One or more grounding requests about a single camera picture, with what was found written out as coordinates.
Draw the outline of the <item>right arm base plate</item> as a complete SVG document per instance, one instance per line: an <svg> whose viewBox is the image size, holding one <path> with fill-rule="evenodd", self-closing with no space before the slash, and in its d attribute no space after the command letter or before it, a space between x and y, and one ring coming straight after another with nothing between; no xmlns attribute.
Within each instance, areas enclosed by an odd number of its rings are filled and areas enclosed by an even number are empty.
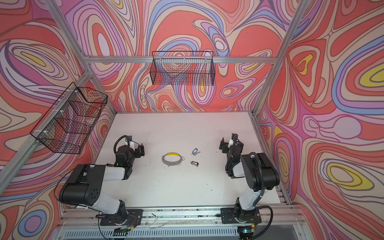
<svg viewBox="0 0 384 240"><path fill-rule="evenodd" d="M216 214L221 218L223 224L255 224L262 222L260 212L256 209L245 211L235 208L221 208L221 212Z"/></svg>

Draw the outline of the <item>key with black tag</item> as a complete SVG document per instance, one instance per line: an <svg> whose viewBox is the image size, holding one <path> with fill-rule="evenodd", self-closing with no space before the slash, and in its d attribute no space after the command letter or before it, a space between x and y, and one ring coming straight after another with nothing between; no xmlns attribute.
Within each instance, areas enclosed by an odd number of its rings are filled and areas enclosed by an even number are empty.
<svg viewBox="0 0 384 240"><path fill-rule="evenodd" d="M198 162L196 162L196 161L190 161L190 163L191 163L191 165L193 165L193 166L196 166L196 167L198 167L198 166L199 166L199 163L198 163Z"/></svg>

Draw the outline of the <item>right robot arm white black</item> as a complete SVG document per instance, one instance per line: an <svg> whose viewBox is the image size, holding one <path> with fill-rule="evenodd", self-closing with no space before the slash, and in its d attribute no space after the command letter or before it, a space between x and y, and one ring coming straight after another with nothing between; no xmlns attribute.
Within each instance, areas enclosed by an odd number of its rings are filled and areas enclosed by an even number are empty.
<svg viewBox="0 0 384 240"><path fill-rule="evenodd" d="M239 223L250 220L260 223L257 204L265 193L280 184L278 171L265 153L242 154L244 144L237 134L232 134L228 142L221 140L219 150L227 156L225 172L231 179L246 179L248 188L237 198L234 210L227 214Z"/></svg>

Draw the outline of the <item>metal keyring disc yellow handle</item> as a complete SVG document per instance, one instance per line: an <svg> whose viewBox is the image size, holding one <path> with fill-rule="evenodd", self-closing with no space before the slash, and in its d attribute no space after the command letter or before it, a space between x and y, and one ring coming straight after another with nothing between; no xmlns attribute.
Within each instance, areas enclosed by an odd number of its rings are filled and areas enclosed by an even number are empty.
<svg viewBox="0 0 384 240"><path fill-rule="evenodd" d="M168 167L179 166L185 158L179 153L169 152L162 156L162 163Z"/></svg>

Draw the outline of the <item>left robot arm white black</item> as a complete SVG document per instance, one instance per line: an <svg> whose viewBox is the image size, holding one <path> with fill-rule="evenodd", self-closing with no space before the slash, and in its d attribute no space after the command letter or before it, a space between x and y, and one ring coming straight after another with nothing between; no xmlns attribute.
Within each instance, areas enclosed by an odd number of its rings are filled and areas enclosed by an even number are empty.
<svg viewBox="0 0 384 240"><path fill-rule="evenodd" d="M110 225L126 225L129 214L123 200L102 192L105 182L128 180L136 159L145 155L145 147L133 141L132 136L121 136L114 144L115 162L106 165L79 164L58 194L62 204L81 206L97 211L99 220Z"/></svg>

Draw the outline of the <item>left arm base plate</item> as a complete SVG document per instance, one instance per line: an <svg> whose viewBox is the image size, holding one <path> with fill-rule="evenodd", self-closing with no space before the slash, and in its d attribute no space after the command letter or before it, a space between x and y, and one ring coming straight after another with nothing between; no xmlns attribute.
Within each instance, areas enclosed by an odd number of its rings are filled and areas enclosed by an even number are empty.
<svg viewBox="0 0 384 240"><path fill-rule="evenodd" d="M98 214L96 218L100 221L101 226L137 226L141 224L143 209L128 209L122 214Z"/></svg>

